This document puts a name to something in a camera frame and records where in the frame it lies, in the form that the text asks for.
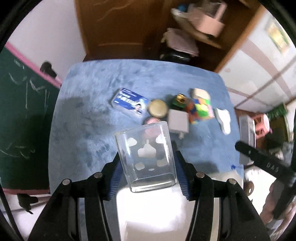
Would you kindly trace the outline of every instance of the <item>clear plastic cup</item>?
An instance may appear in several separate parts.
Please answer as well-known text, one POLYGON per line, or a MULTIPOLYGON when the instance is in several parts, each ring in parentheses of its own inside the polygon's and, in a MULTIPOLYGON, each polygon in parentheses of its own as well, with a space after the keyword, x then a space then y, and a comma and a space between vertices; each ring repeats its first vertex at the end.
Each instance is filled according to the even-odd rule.
POLYGON ((165 121, 116 132, 120 160, 132 192, 171 187, 177 182, 165 121))

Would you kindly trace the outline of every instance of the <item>green chalkboard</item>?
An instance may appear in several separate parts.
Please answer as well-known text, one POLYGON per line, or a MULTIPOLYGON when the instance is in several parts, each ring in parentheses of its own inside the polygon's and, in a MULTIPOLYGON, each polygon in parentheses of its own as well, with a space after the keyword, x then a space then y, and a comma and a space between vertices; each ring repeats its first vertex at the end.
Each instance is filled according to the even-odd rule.
POLYGON ((0 53, 0 182, 48 189, 49 134, 59 89, 6 48, 0 53))

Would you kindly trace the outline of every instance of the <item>toothpaste box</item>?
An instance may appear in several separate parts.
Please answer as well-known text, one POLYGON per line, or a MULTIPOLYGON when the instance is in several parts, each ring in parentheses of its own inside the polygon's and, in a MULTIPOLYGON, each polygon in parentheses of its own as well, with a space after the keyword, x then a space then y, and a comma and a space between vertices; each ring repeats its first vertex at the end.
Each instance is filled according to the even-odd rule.
POLYGON ((149 100, 133 91, 122 88, 112 100, 112 106, 131 117, 145 115, 149 100))

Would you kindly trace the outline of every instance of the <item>blue table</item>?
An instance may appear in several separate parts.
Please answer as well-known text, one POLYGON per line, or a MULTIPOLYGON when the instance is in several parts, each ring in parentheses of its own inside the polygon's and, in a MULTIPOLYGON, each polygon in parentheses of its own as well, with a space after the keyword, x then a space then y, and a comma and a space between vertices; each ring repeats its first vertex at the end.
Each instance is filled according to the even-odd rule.
MULTIPOLYGON (((191 88, 206 90, 213 108, 227 109, 231 133, 224 135, 218 121, 190 125, 189 134, 177 141, 185 160, 205 173, 228 172, 239 166, 234 145, 239 130, 234 108, 222 78, 192 66, 152 60, 104 60, 71 67, 60 90, 49 140, 51 193, 65 178, 86 179, 113 160, 117 147, 113 133, 141 125, 110 105, 122 88, 148 99, 169 101, 178 93, 189 96, 191 88)), ((237 168, 243 177, 243 168, 237 168)))

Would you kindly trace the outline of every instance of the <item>pink stool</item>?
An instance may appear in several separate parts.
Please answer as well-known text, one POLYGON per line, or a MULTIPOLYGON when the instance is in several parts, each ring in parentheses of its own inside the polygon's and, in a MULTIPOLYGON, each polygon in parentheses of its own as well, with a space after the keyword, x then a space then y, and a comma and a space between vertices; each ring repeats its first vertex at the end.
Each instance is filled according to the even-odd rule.
POLYGON ((259 139, 265 136, 270 128, 269 128, 269 119, 266 114, 260 114, 257 116, 252 117, 255 122, 255 133, 256 139, 259 139))

